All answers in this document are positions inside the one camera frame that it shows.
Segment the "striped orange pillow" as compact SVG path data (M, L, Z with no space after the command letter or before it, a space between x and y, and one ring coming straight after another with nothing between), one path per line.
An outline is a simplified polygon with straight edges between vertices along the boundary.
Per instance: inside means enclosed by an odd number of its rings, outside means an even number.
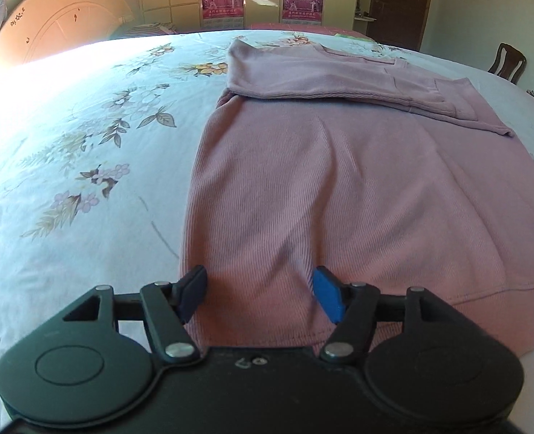
M144 37L176 34L177 29L171 22L151 22L133 26L125 32L128 37Z

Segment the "pink checkered bedspread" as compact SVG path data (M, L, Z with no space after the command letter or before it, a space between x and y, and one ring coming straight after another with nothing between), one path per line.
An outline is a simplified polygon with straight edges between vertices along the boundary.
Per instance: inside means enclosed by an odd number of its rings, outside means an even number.
M330 36L339 35L349 38L370 40L370 37L362 33L358 33L357 31L339 29L338 27L333 26L295 25L285 24L284 22L259 22L258 24L251 25L249 28L257 30L282 30L287 31L288 33L317 33Z

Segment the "floral white bed sheet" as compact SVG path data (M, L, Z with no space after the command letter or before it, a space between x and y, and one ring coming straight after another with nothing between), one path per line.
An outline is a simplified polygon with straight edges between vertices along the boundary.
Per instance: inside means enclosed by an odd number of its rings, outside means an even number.
M319 45L469 80L534 160L534 99L479 69L374 42L225 30L100 42L0 64L0 358L89 290L182 267L196 155L235 41ZM0 429L9 421L0 400Z

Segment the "peach wooden headboard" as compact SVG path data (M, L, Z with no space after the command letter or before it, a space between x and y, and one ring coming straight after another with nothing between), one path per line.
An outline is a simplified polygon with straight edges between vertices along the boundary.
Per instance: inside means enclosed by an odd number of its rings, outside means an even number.
M0 29L0 63L29 63L104 41L134 20L125 0L23 0Z

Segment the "pink knit sweater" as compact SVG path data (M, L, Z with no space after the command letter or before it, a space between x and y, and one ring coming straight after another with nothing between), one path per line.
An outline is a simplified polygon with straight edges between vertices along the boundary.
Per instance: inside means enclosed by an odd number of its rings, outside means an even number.
M534 350L534 160L469 80L319 45L235 41L201 138L184 269L204 346L321 344L314 268L423 286Z

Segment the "dark wooden chair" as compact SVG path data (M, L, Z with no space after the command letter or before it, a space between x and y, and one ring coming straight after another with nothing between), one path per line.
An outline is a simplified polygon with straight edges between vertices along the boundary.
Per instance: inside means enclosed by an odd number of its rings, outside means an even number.
M517 84L527 67L525 55L512 45L500 43L489 73Z

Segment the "dark wooden door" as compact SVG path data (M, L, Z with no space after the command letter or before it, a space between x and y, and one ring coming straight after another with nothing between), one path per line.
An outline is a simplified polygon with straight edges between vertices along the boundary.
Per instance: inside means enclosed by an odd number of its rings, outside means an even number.
M376 42L418 51L431 0L371 0L367 34Z

